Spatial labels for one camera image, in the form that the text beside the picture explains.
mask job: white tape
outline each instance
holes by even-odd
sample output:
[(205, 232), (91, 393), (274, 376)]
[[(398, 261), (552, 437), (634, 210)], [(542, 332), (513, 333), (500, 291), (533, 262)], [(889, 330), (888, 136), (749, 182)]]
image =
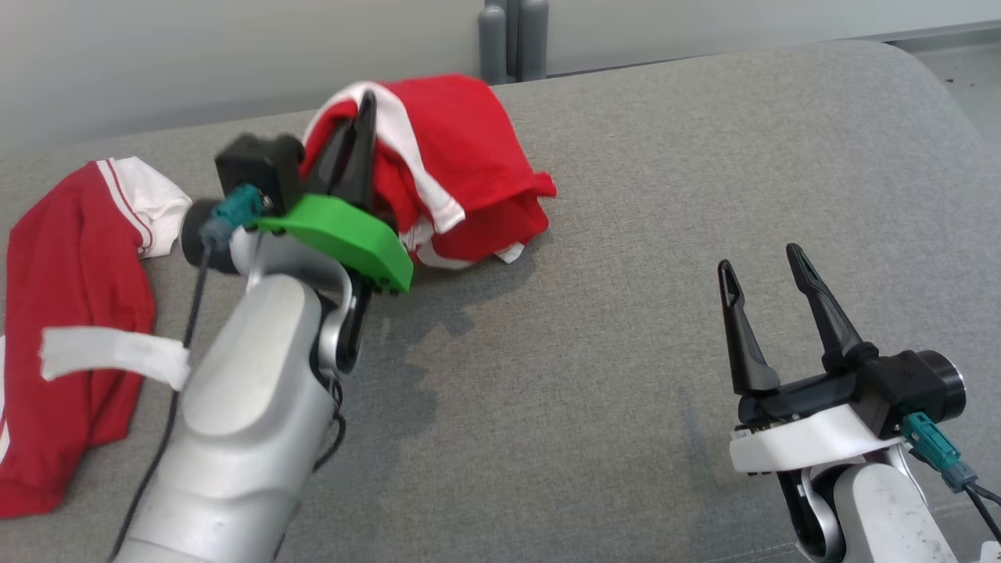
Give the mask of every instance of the white tape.
[(64, 327), (42, 331), (42, 378), (84, 370), (134, 372), (180, 391), (190, 367), (179, 341), (103, 327)]

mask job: folded red shirt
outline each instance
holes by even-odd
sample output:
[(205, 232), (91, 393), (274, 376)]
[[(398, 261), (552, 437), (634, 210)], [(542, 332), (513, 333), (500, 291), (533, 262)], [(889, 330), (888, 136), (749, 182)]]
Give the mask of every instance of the folded red shirt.
[(93, 326), (148, 334), (155, 306), (139, 258), (170, 252), (190, 203), (142, 160), (109, 158), (66, 176), (11, 229), (0, 518), (51, 511), (84, 450), (128, 433), (142, 378), (94, 370), (47, 382), (42, 330)]
[(337, 92), (306, 128), (303, 171), (334, 124), (357, 115), (365, 90), (376, 101), (375, 192), (416, 259), (448, 268), (490, 254), (511, 262), (549, 227), (539, 198), (556, 196), (553, 178), (533, 171), (489, 86), (466, 76), (357, 82)]

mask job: gray sofa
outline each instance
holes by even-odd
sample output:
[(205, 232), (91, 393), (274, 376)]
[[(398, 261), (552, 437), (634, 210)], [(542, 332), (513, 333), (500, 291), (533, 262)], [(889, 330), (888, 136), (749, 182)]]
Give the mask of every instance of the gray sofa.
[[(1001, 165), (911, 56), (843, 42), (497, 88), (560, 187), (512, 265), (420, 270), (381, 299), (347, 437), (313, 478), (279, 561), (801, 561), (774, 477), (737, 474), (716, 264), (731, 258), (784, 381), (821, 348), (784, 245), (801, 243), (864, 338), (964, 372), (945, 425), (1001, 489)], [(136, 155), (192, 196), (236, 134), (310, 113), (140, 134), (0, 161), (0, 235), (90, 159)], [(146, 263), (158, 334), (180, 338), (194, 279)], [(241, 295), (213, 275), (195, 362)], [(89, 452), (53, 514), (0, 521), (0, 561), (99, 561), (161, 431), (147, 384), (128, 439)], [(988, 532), (915, 467), (960, 560)]]

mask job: cable connector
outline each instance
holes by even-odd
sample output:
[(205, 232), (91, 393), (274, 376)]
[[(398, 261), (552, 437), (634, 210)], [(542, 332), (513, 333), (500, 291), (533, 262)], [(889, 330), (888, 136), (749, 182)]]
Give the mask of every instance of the cable connector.
[(198, 233), (202, 243), (214, 250), (225, 248), (233, 231), (263, 215), (265, 208), (264, 199), (256, 187), (248, 183), (236, 186), (212, 209), (209, 219), (201, 225)]
[(946, 438), (928, 415), (914, 413), (905, 417), (901, 434), (924, 461), (942, 474), (942, 479), (953, 493), (962, 493), (968, 484), (977, 480), (976, 472), (959, 460), (959, 448)]

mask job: gray cylinder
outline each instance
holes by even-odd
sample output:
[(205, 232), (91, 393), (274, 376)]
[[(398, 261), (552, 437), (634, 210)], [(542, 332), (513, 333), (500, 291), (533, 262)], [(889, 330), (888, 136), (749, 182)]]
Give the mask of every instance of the gray cylinder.
[(548, 0), (521, 0), (518, 80), (546, 78), (546, 44), (549, 41), (550, 3)]
[(505, 11), (498, 6), (486, 6), (479, 11), (476, 19), (479, 25), (479, 76), (487, 84), (504, 84), (508, 81)]

